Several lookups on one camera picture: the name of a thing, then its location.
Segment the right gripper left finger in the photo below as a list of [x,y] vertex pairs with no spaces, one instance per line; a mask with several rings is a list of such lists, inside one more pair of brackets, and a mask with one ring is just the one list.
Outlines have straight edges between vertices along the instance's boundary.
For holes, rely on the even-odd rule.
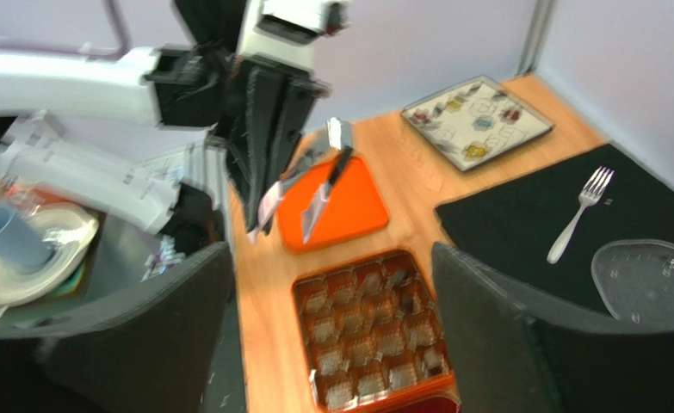
[[227,243],[29,328],[0,329],[0,412],[196,412],[233,288]]

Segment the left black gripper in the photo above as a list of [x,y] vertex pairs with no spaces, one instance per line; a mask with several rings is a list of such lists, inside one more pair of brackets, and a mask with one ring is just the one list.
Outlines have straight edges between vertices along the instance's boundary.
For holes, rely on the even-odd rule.
[[244,228],[257,226],[257,208],[291,163],[315,102],[331,93],[326,83],[291,80],[272,125],[282,74],[221,46],[158,50],[144,75],[157,104],[157,125],[207,129],[230,138],[227,168],[241,201]]

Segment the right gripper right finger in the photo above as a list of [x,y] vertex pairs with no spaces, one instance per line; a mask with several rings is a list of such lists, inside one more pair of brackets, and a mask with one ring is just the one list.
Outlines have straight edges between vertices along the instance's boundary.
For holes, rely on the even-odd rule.
[[554,297],[445,243],[431,249],[465,412],[674,412],[674,328]]

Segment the orange chocolate box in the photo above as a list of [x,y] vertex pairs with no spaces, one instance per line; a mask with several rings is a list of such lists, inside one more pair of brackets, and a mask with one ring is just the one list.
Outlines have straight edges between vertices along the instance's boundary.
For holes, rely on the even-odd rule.
[[[386,289],[407,269],[412,280]],[[403,315],[402,293],[424,310]],[[312,400],[319,412],[390,412],[438,393],[458,396],[434,293],[407,250],[388,250],[299,278],[292,285]],[[422,358],[446,358],[450,371],[426,379]]]

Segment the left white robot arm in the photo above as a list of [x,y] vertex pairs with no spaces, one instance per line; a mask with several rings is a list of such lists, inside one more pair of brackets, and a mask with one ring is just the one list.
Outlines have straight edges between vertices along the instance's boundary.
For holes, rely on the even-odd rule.
[[[0,118],[47,111],[211,129],[226,142],[249,225],[290,163],[315,102],[329,91],[308,70],[268,54],[233,53],[223,40],[188,49],[136,47],[107,60],[35,52],[0,38]],[[150,233],[198,234],[209,226],[212,199],[203,190],[166,187],[80,151],[34,166],[31,176]]]

